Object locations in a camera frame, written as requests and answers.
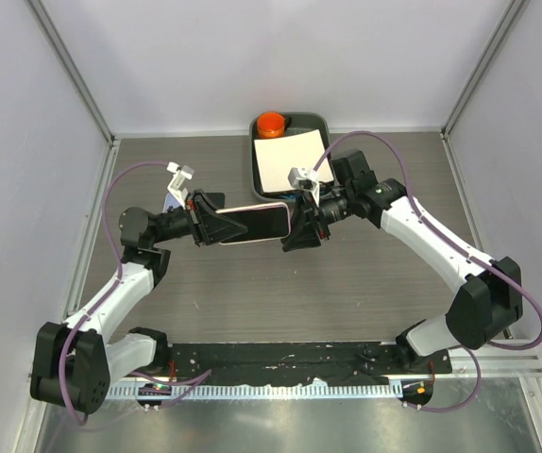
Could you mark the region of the black bare phone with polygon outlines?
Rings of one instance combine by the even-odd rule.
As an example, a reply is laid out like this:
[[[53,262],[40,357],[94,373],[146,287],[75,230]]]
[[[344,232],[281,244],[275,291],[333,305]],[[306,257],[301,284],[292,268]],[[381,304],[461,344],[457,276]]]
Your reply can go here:
[[[226,196],[223,193],[207,193],[206,196],[210,203],[218,209],[222,209],[225,206]]]

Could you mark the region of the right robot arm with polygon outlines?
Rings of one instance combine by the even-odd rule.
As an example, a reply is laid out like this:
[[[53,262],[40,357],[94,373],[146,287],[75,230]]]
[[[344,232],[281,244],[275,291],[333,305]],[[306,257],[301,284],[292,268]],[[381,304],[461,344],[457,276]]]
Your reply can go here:
[[[477,350],[522,317],[522,297],[512,287],[521,272],[512,259],[494,260],[448,228],[430,227],[432,216],[411,204],[397,180],[377,180],[362,151],[348,151],[330,166],[337,183],[326,196],[320,194],[315,170],[290,171],[288,181],[297,197],[283,251],[318,247],[330,237],[331,224],[355,215],[409,246],[454,294],[446,314],[397,336],[400,369],[417,372],[432,354],[458,345]]]

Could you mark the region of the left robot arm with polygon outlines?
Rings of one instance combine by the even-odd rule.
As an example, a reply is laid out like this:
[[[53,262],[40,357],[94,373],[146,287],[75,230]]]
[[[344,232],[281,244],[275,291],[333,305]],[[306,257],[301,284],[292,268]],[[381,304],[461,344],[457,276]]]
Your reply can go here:
[[[211,245],[247,232],[200,190],[184,206],[163,213],[129,208],[119,228],[124,251],[115,274],[82,309],[60,324],[45,323],[37,333],[30,395],[72,415],[95,413],[111,384],[135,371],[157,377],[168,369],[171,352],[161,331],[135,327],[122,340],[110,341],[166,275],[171,253],[160,243],[191,237],[197,245]]]

